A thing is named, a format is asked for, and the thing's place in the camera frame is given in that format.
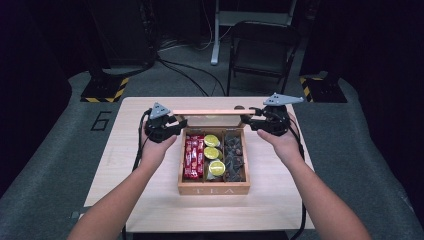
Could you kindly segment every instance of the person's right hand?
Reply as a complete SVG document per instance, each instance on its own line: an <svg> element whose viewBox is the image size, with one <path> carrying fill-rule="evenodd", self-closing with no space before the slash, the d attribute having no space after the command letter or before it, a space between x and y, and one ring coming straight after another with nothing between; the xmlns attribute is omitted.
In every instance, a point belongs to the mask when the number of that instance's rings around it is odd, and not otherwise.
<svg viewBox="0 0 424 240"><path fill-rule="evenodd" d="M176 135L172 135L170 138L164 140L161 143L156 143L148 139L144 128L146 127L146 122L143 122L142 131L141 131L141 141L143 144L143 155L142 161L140 163L144 166L149 166L156 171L156 169L162 164L162 161L165 157L166 150L174 144L177 139Z"/></svg>
<svg viewBox="0 0 424 240"><path fill-rule="evenodd" d="M290 118L296 122L296 118L290 113L289 115ZM290 124L291 128L296 132L296 134L299 134L295 124L292 121L290 121ZM259 129L257 133L263 140L269 142L274 147L275 153L281 159L284 165L287 166L287 164L289 164L291 161L298 161L298 159L302 159L299 152L299 145L291 131L288 131L279 137L261 129Z"/></svg>

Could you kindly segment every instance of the cable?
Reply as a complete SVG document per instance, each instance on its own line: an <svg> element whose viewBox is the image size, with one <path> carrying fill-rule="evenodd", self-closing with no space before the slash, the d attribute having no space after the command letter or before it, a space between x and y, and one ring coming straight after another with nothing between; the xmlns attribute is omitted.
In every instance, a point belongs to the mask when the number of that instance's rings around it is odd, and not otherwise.
<svg viewBox="0 0 424 240"><path fill-rule="evenodd" d="M178 42L179 40L177 39L163 40L162 43L160 44L160 49L174 47L176 46L175 44Z"/></svg>
<svg viewBox="0 0 424 240"><path fill-rule="evenodd" d="M213 94L215 92L215 89L216 89L216 81L215 81L215 84L213 85L211 96L213 96Z"/></svg>
<svg viewBox="0 0 424 240"><path fill-rule="evenodd" d="M121 236L122 240L127 240L127 225L124 225L124 227L122 227Z"/></svg>
<svg viewBox="0 0 424 240"><path fill-rule="evenodd" d="M164 60L164 59L161 59L161 61L164 61L164 62L169 63L169 64L178 65L178 66L181 66L181 67L191 68L191 69L194 69L194 70L197 70L197 71L200 71L200 72L203 72L203 73L208 74L209 76L211 76L211 77L213 77L215 79L215 84L216 83L219 84L219 86L221 87L221 90L222 90L222 94L224 94L224 96L225 96L225 90L224 90L224 87L222 86L222 83L212 73L210 73L208 71L205 71L203 69L196 68L196 67L193 67L193 66L190 66L190 65L186 65L186 64L182 64L182 63L171 62L171 61Z"/></svg>
<svg viewBox="0 0 424 240"><path fill-rule="evenodd" d="M137 70L126 72L126 73L109 74L109 75L112 75L112 76L115 76L115 77L127 78L127 77L131 77L131 76L137 75L139 73L142 73L142 72L146 71L149 68L150 68L150 66L149 67L143 67L141 69L137 69Z"/></svg>
<svg viewBox="0 0 424 240"><path fill-rule="evenodd" d="M167 50L171 50L174 48L179 48L179 47L190 47L193 46L193 44L181 44L181 45L175 45L175 46L170 46L164 49L160 49L158 52L163 52L163 51L167 51Z"/></svg>
<svg viewBox="0 0 424 240"><path fill-rule="evenodd" d="M236 8L236 12L239 11L239 7L240 7L240 0L237 1L237 8ZM221 39L223 39L225 37L225 35L231 30L232 27L229 27L227 29L227 31L219 38L219 41L221 41Z"/></svg>
<svg viewBox="0 0 424 240"><path fill-rule="evenodd" d="M299 127L297 126L296 122L293 121L293 119L290 118L290 121L296 127L296 130L299 133L299 135L296 134L296 132L293 130L293 128L291 126L289 126L289 130L290 130L291 133L293 133L294 137L296 138L297 144L299 146L300 155L302 156L302 159L305 160L305 150L303 149L303 145L302 145L302 142L301 142L301 139L300 139Z"/></svg>
<svg viewBox="0 0 424 240"><path fill-rule="evenodd" d="M295 240L302 234L303 230L305 229L305 224L306 224L306 207L305 207L305 204L303 204L302 202L302 222L300 223L299 230L297 230L297 232L293 235L293 237L290 238L290 240Z"/></svg>
<svg viewBox="0 0 424 240"><path fill-rule="evenodd" d="M184 77L186 77L186 78L188 78L201 92L202 92L202 94L204 95L204 96L207 96L207 97L209 97L209 95L208 95L208 93L207 92L205 92L205 90L194 80L194 79L192 79L191 77L189 77L186 73L184 73L183 71L181 71L180 69L178 69L178 68L175 68L175 67L173 67L173 66L170 66L169 64L167 64L165 61L163 61L159 56L157 57L157 61L158 62L160 62L162 65L164 65L165 67L167 67L167 68L169 68L169 69L171 69L171 70L173 70L173 71L175 71L175 72L177 72L177 73L179 73L179 74L181 74L181 75L183 75Z"/></svg>
<svg viewBox="0 0 424 240"><path fill-rule="evenodd" d="M211 45L211 43L213 42L212 41L212 39L213 39L212 27L211 27L211 23L209 22L208 15L206 14L206 8L205 8L205 2L204 2L204 0L202 0L202 6L203 6L203 12L205 13L206 22L208 22L210 38L209 38L209 43L205 47L203 47L203 48L195 48L195 49L200 50L200 51L205 50L206 48L208 48L209 45Z"/></svg>
<svg viewBox="0 0 424 240"><path fill-rule="evenodd" d="M141 141L142 141L142 139L141 139L141 136L142 136L142 132L141 131L143 131L143 122L144 122L144 118L148 115L148 114L150 114L150 112L151 112L151 110L149 109L148 111L146 111L146 112L144 112L144 114L143 114L143 116L141 117L141 120L140 120L140 125L139 125L139 127L138 127L138 150L137 150L137 155L136 155L136 157L135 157L135 161L134 161L134 165L133 165L133 168L132 168L132 171L134 171L137 167L138 167L138 164L139 164L139 162L140 162L140 159L141 159L141 157L142 157L142 155L143 155L143 148L144 148L144 145L146 144L146 142L147 142L147 140L149 139L149 137L150 137L150 135L153 133L153 131L149 134L149 136L147 136L147 138L146 138L146 140L144 141L144 143L143 143L143 145L141 144Z"/></svg>

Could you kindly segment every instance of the table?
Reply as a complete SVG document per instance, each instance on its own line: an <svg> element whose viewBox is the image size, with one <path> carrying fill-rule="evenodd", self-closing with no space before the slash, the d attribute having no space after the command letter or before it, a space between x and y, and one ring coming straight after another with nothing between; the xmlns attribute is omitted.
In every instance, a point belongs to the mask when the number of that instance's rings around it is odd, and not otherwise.
<svg viewBox="0 0 424 240"><path fill-rule="evenodd" d="M159 102L170 110L263 108L268 97L130 97L122 101L84 206L92 206L132 170L138 126L144 111ZM294 114L293 107L287 105ZM301 198L272 146L244 128L251 187L248 195L181 196L178 166L181 135L148 183L127 222L128 232L252 231L298 229ZM307 164L313 168L305 143ZM307 216L306 229L314 228Z"/></svg>
<svg viewBox="0 0 424 240"><path fill-rule="evenodd" d="M288 13L263 13L263 12L239 12L239 11L220 11L219 0L215 0L215 41L213 44L211 64L218 64L219 56L219 27L234 26L236 23L244 20L264 21L270 23L279 23L290 25L297 0L291 0L290 11Z"/></svg>

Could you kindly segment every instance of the red package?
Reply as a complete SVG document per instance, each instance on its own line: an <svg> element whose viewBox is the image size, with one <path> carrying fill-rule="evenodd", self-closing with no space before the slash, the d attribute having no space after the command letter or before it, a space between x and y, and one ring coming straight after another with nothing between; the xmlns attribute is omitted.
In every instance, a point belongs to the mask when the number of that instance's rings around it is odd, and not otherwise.
<svg viewBox="0 0 424 240"><path fill-rule="evenodd" d="M199 174L197 174L197 147L194 146L195 144L192 143L192 149L191 149L191 171L190 171L190 179L198 179Z"/></svg>
<svg viewBox="0 0 424 240"><path fill-rule="evenodd" d="M185 159L184 159L184 177L189 178L191 173L191 139L190 136L186 137L185 145Z"/></svg>
<svg viewBox="0 0 424 240"><path fill-rule="evenodd" d="M203 150L204 150L204 136L203 135L193 135L191 136L192 139L192 145L193 145L193 149L196 149L196 159L197 159L197 174L199 175L199 177L203 176L203 166L204 166L204 161L205 161L205 157L203 154Z"/></svg>

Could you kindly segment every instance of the black cable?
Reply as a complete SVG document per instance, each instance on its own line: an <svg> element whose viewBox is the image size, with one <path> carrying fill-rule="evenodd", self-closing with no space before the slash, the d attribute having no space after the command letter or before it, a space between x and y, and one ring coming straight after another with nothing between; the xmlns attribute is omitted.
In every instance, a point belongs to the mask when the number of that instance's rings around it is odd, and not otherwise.
<svg viewBox="0 0 424 240"><path fill-rule="evenodd" d="M211 96L213 96L213 94L215 93L215 89L216 89L216 81L215 81L215 84L213 85L212 92L211 92Z"/></svg>
<svg viewBox="0 0 424 240"><path fill-rule="evenodd" d="M141 117L141 120L140 120L140 126L138 127L138 150L137 150L137 155L135 157L134 165L133 165L133 168L132 168L133 172L138 167L138 165L140 163L140 159L143 156L144 145L146 144L150 135L152 135L152 133L154 132L154 131L150 132L149 136L147 136L146 140L144 141L144 143L142 145L141 142L142 142L143 139L141 139L141 136L142 136L143 133L141 131L143 131L143 122L144 122L144 118L146 117L146 115L147 115L146 113L143 114L143 116Z"/></svg>
<svg viewBox="0 0 424 240"><path fill-rule="evenodd" d="M160 44L159 51L178 46L178 44L180 44L180 40L177 39L163 40Z"/></svg>
<svg viewBox="0 0 424 240"><path fill-rule="evenodd" d="M127 225L124 225L121 231L122 240L127 240Z"/></svg>
<svg viewBox="0 0 424 240"><path fill-rule="evenodd" d="M290 132L293 133L293 136L296 138L297 144L299 146L300 155L302 156L303 161L305 161L305 151L303 150L303 145L302 145L302 142L301 142L301 139L300 139L299 127L297 126L296 122L293 121L293 119L290 118L290 121L294 124L298 133L296 133L294 131L294 129L291 127L291 125L289 125L288 128L289 128ZM302 200L302 220L301 220L301 223L300 223L300 228L293 235L293 237L290 238L290 240L292 240L292 239L295 240L302 234L303 230L305 229L305 224L306 224L306 207L305 207L305 204L303 203L303 200Z"/></svg>
<svg viewBox="0 0 424 240"><path fill-rule="evenodd" d="M178 66L181 66L181 67L191 68L191 69L194 69L194 70L197 70L197 71L200 71L200 72L203 72L203 73L208 74L209 76L211 76L212 78L214 78L214 79L215 79L215 83L218 83L218 84L219 84L219 86L221 87L222 93L224 94L224 96L226 96L226 95L225 95L224 87L222 86L222 83L221 83L221 82L218 80L218 78L216 78L216 77L215 77L212 73L210 73L210 72L208 72L208 71L206 71L206 70L200 69L200 68L196 68L196 67L193 67L193 66L187 65L187 64L171 62L171 61L168 61L168 60L164 60L164 59L162 59L162 58L160 58L160 60L161 60L161 61L164 61L164 62L166 62L166 63L169 63L169 64L174 64L174 65L178 65Z"/></svg>
<svg viewBox="0 0 424 240"><path fill-rule="evenodd" d="M203 96L207 96L209 97L208 93L205 92L205 90L191 77L189 77L186 73L184 73L183 71L181 71L178 68L175 68L173 66L168 65L166 62L164 62L162 59L160 59L160 57L157 58L157 61L160 62L162 65L164 65L165 67L183 75L184 77L186 77L187 79L189 79L203 94Z"/></svg>
<svg viewBox="0 0 424 240"><path fill-rule="evenodd" d="M130 72L125 72L125 73L119 73L119 74L109 74L115 77L122 77L122 78L128 78L134 75L137 75L139 73L142 73L144 71L146 71L147 69L149 69L150 66L146 66L146 67L142 67L140 69L134 70L134 71L130 71Z"/></svg>
<svg viewBox="0 0 424 240"><path fill-rule="evenodd" d="M199 50L199 51L205 50L206 48L208 48L211 45L211 43L213 43L212 27L211 27L211 23L209 22L208 14L206 13L205 1L204 0L202 0L202 7L203 7L203 13L205 14L206 22L208 23L210 37L209 37L209 43L206 44L205 47L203 47L203 48L196 48L196 50Z"/></svg>

